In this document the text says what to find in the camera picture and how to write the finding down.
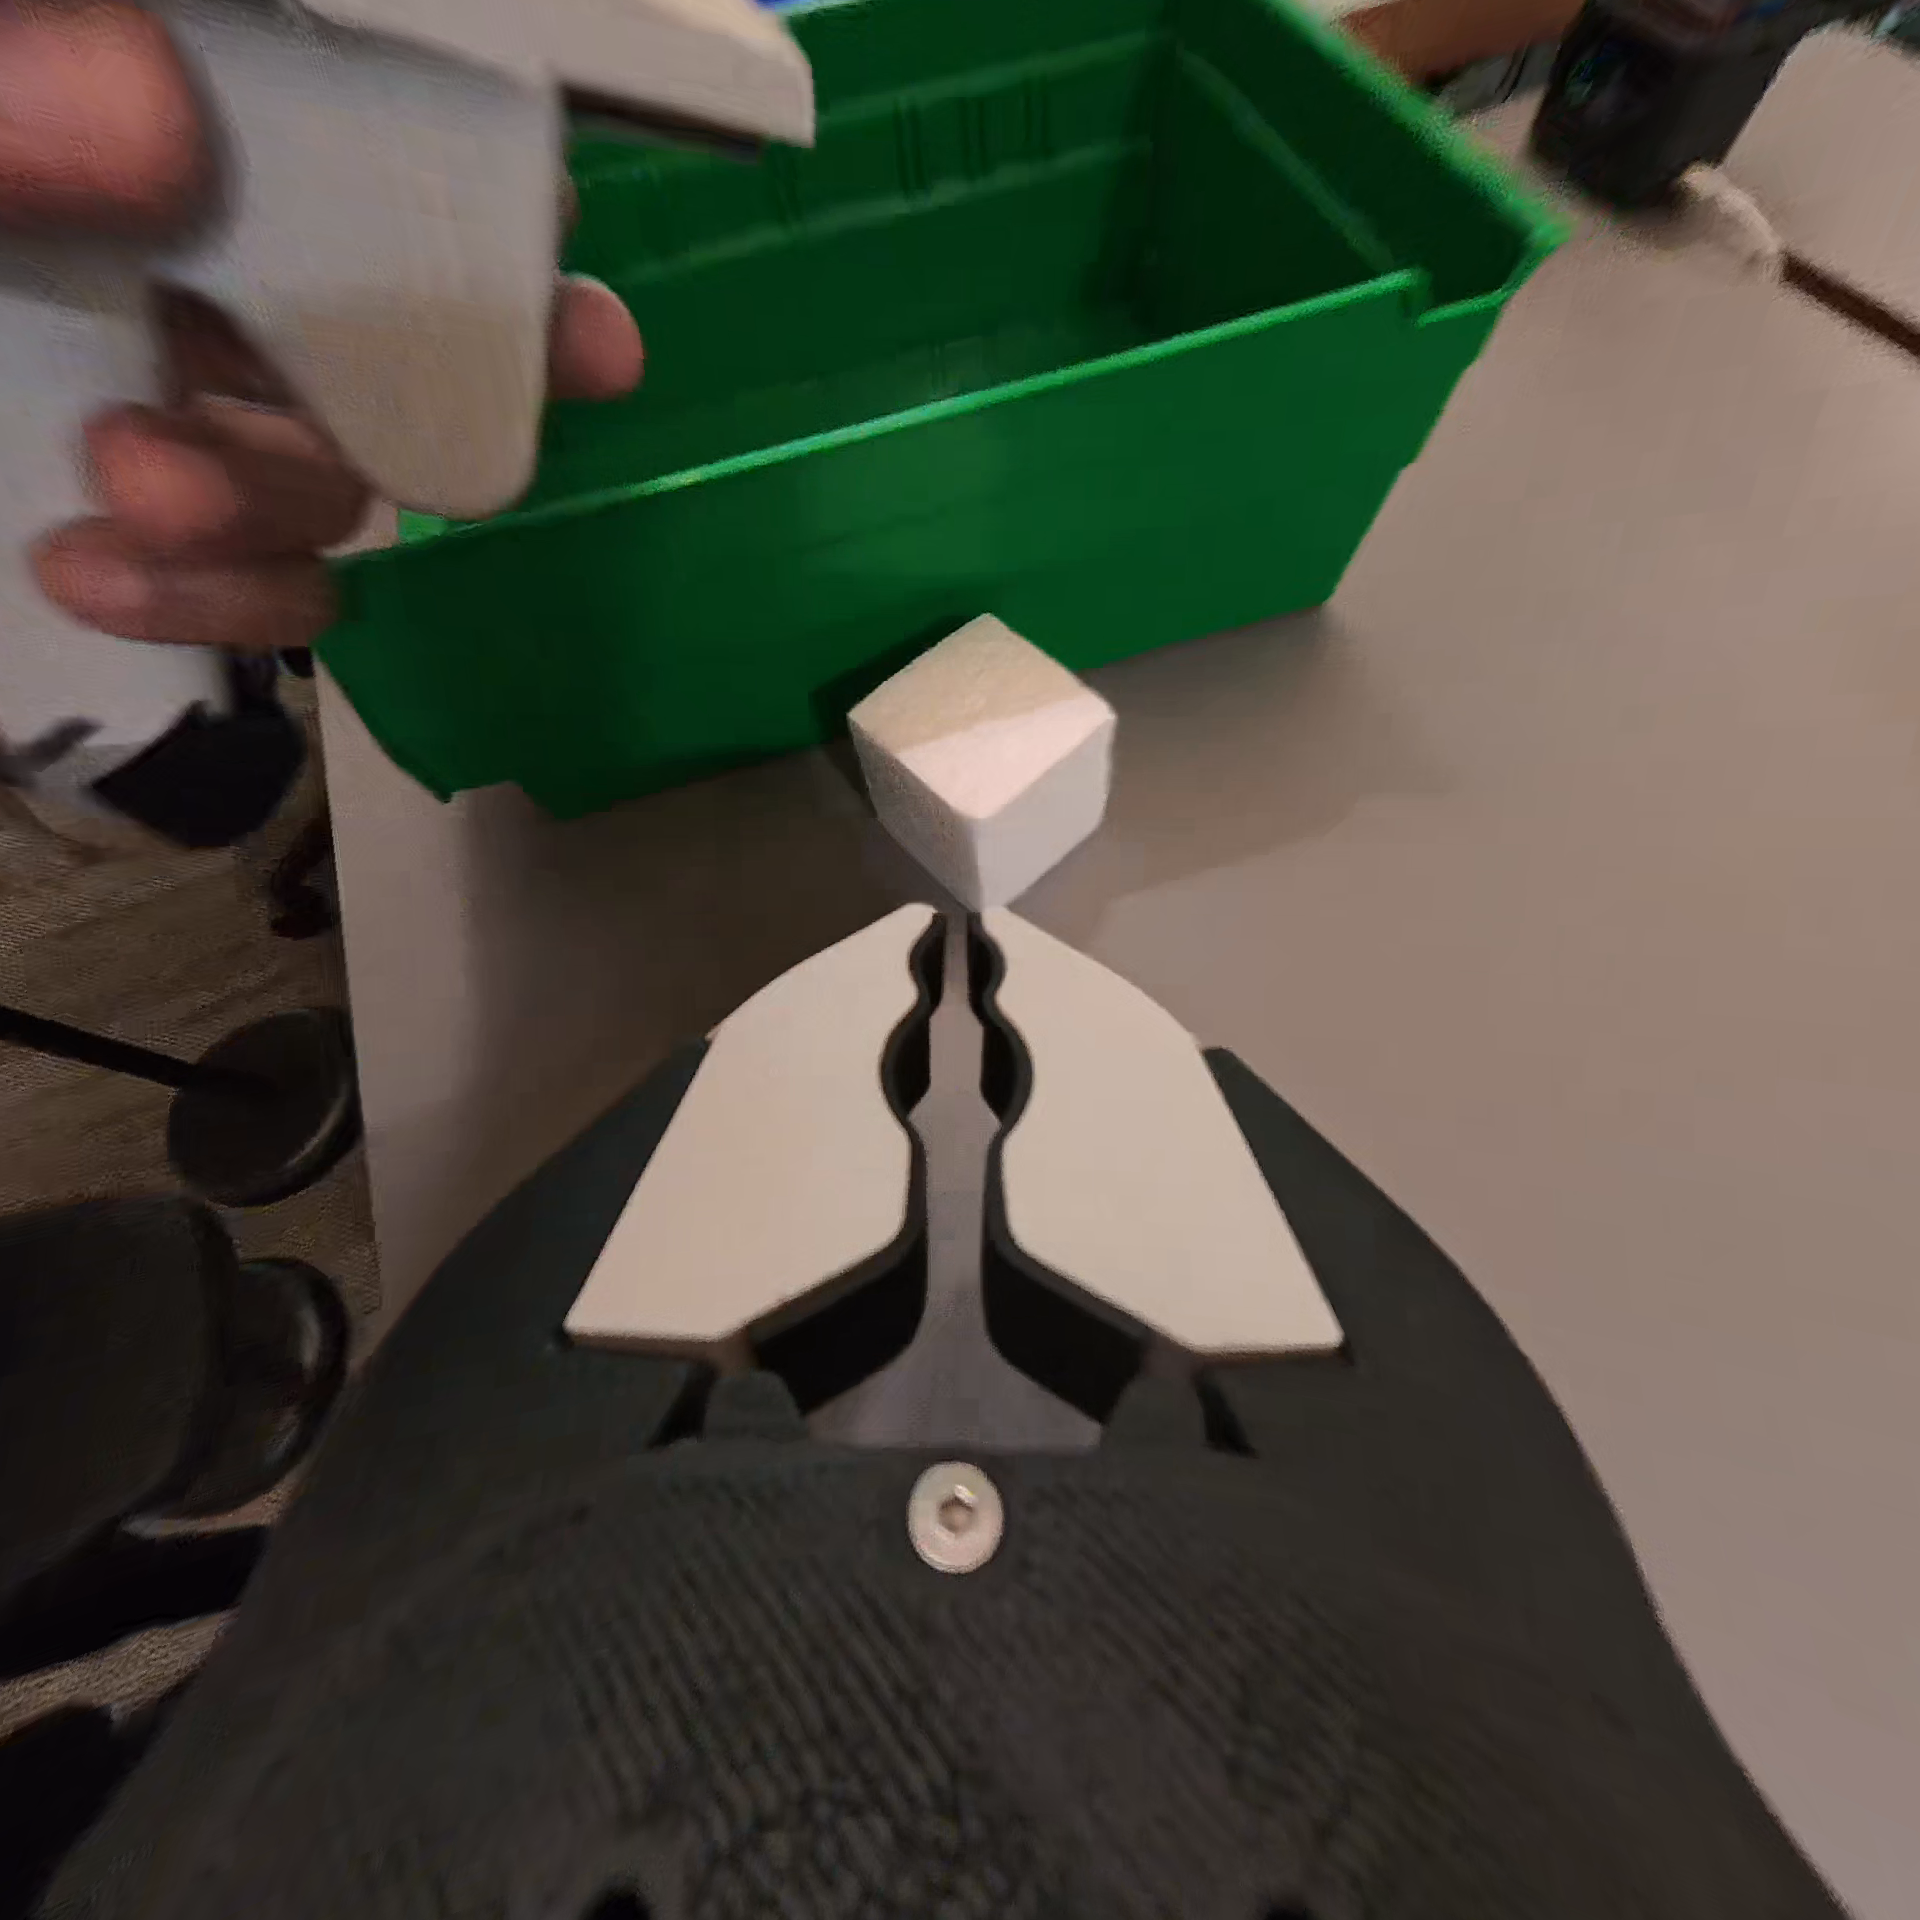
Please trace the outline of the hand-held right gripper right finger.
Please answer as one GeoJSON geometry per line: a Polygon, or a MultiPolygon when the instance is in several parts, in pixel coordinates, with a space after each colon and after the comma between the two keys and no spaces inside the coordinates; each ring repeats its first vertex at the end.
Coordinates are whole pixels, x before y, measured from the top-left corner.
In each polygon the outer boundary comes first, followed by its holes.
{"type": "Polygon", "coordinates": [[[1106,1419],[1141,1374],[1324,1358],[1341,1331],[1196,1035],[1139,985],[994,907],[967,926],[989,1339],[1106,1419]]]}

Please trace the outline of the green plastic bin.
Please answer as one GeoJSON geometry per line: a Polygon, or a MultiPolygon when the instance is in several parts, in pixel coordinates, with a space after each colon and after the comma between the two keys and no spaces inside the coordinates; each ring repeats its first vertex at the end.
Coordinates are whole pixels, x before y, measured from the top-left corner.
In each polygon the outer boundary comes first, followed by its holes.
{"type": "Polygon", "coordinates": [[[319,661],[557,817],[833,739],[979,615],[1073,668],[1327,604],[1563,225],[1295,4],[784,12],[809,150],[571,142],[644,340],[514,512],[405,515],[319,661]]]}

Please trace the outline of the black charging dock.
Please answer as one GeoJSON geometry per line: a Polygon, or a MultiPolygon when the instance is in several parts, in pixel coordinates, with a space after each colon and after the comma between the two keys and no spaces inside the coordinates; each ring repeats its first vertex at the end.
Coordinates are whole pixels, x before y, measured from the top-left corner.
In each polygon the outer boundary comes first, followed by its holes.
{"type": "Polygon", "coordinates": [[[1828,1],[1586,1],[1561,39],[1530,145],[1593,198],[1665,200],[1725,159],[1828,1]]]}

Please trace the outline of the black floor stand base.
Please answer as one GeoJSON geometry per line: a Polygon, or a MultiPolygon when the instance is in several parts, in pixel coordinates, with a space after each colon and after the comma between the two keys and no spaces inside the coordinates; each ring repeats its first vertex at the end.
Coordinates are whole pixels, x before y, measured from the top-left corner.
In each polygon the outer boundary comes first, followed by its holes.
{"type": "Polygon", "coordinates": [[[364,1139],[352,1022],[341,1005],[255,1020],[195,1061],[12,1005],[3,1039],[165,1091],[167,1165],[219,1209],[284,1203],[323,1182],[364,1139]]]}

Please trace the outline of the person's trouser leg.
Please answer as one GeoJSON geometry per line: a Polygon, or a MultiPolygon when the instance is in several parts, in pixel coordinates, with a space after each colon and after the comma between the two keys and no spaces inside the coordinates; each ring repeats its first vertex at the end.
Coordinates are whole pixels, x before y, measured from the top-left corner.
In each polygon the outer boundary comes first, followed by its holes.
{"type": "Polygon", "coordinates": [[[210,1463],[237,1277],[216,1213],[109,1198],[3,1220],[3,1676],[219,1616],[264,1528],[152,1540],[210,1463]]]}

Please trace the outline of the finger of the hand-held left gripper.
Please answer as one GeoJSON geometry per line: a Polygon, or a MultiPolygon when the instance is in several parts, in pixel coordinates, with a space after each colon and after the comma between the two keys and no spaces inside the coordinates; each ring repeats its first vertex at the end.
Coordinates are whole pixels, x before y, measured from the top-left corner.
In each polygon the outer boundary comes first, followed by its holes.
{"type": "Polygon", "coordinates": [[[754,1],[325,1],[331,24],[415,41],[641,121],[809,148],[809,60],[754,1]]]}

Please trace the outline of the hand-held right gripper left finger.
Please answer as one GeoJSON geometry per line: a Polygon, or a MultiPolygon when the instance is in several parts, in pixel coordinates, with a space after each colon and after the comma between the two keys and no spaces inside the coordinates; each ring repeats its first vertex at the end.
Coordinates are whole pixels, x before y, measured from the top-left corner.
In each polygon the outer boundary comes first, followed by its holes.
{"type": "Polygon", "coordinates": [[[865,1384],[929,1295],[929,1025],[947,920],[909,902],[745,998],[705,1053],[564,1316],[571,1344],[865,1384]]]}

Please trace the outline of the black shoe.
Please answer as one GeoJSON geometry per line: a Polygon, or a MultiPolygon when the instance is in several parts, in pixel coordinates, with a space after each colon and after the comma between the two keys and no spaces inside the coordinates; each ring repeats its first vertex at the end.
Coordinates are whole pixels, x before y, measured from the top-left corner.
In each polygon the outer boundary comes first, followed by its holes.
{"type": "Polygon", "coordinates": [[[327,1272],[292,1256],[240,1261],[202,1510],[248,1507],[305,1464],[344,1395],[349,1355],[352,1313],[327,1272]]]}

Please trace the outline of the person's left hand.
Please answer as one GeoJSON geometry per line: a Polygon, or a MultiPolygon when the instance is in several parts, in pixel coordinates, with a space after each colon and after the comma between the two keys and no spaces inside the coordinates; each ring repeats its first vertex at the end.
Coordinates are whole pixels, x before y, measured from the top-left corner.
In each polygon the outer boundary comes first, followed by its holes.
{"type": "MultiPolygon", "coordinates": [[[[171,237],[210,156],[195,89],[133,4],[4,4],[3,214],[48,237],[171,237]]],[[[329,556],[376,493],[280,374],[195,299],[159,307],[161,404],[84,427],[88,515],[32,553],[44,596],[119,640],[284,652],[339,615],[329,556]]]]}

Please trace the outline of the white foam cube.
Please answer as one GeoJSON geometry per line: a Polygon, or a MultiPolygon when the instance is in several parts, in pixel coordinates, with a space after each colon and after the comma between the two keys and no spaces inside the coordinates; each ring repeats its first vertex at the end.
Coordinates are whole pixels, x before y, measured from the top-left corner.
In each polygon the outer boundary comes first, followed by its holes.
{"type": "Polygon", "coordinates": [[[970,912],[1011,905],[1104,823],[1115,708],[997,615],[849,710],[876,817],[970,912]]]}

